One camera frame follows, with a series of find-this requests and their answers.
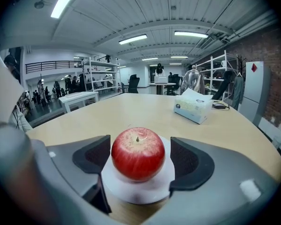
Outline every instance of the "white desk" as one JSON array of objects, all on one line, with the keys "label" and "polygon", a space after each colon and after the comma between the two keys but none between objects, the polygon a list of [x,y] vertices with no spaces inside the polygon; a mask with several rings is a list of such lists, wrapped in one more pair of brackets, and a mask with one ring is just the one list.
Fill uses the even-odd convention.
[{"label": "white desk", "polygon": [[94,98],[95,102],[99,101],[98,98],[99,92],[75,92],[64,97],[60,97],[59,100],[62,102],[62,108],[64,113],[70,113],[69,105],[74,103],[80,103],[79,108],[85,107],[85,100]]},{"label": "white desk", "polygon": [[157,86],[157,89],[156,89],[156,94],[157,95],[163,95],[163,86],[167,86],[167,85],[176,85],[175,83],[173,82],[168,82],[168,83],[149,83],[150,85],[156,85]]}]

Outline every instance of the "tissue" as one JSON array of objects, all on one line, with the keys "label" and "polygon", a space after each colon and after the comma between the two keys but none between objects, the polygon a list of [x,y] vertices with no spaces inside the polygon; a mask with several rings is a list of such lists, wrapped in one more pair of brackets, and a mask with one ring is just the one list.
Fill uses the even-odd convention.
[{"label": "tissue", "polygon": [[182,95],[175,97],[174,112],[201,124],[211,111],[211,98],[212,95],[202,95],[188,88]]}]

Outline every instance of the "refrigerator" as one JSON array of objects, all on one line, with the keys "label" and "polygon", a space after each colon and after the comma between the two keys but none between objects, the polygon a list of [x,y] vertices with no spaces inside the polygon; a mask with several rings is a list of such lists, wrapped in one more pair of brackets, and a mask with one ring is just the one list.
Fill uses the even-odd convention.
[{"label": "refrigerator", "polygon": [[263,61],[246,62],[245,87],[239,112],[258,126],[266,108],[271,69]]}]

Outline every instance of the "white pillar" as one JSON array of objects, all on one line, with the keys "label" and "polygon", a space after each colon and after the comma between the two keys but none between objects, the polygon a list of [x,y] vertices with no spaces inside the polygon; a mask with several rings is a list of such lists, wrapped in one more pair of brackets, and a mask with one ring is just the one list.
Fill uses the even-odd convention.
[{"label": "white pillar", "polygon": [[25,58],[26,58],[26,53],[27,50],[25,47],[21,47],[21,54],[20,54],[20,81],[21,81],[21,85],[23,86],[23,88],[25,90],[28,90],[28,85],[26,82],[26,66],[25,66]]}]

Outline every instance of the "ceiling beam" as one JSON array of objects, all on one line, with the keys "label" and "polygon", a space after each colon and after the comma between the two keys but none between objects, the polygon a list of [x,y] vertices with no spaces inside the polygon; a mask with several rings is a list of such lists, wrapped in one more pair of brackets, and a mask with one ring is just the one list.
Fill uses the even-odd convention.
[{"label": "ceiling beam", "polygon": [[[202,22],[202,21],[195,21],[195,20],[162,20],[162,21],[155,21],[155,22],[147,22],[143,23],[134,27],[130,27],[127,29],[123,29],[119,31],[123,36],[132,32],[137,32],[142,29],[151,29],[153,27],[158,26],[190,26],[190,27],[200,27],[205,29],[212,28],[215,31],[225,33],[227,35],[233,34],[233,30],[226,28],[224,26],[220,25],[214,25],[213,23],[208,22]],[[102,40],[96,42],[94,46],[100,46],[111,39],[119,37],[118,33],[114,33],[106,38],[103,38]]]},{"label": "ceiling beam", "polygon": [[126,55],[128,53],[135,53],[139,51],[158,49],[158,48],[169,48],[169,47],[180,47],[180,48],[194,48],[194,44],[181,44],[181,43],[172,43],[172,44],[159,44],[159,45],[151,45],[151,46],[143,46],[137,47],[135,49],[125,50],[123,52],[117,53],[117,56]]}]

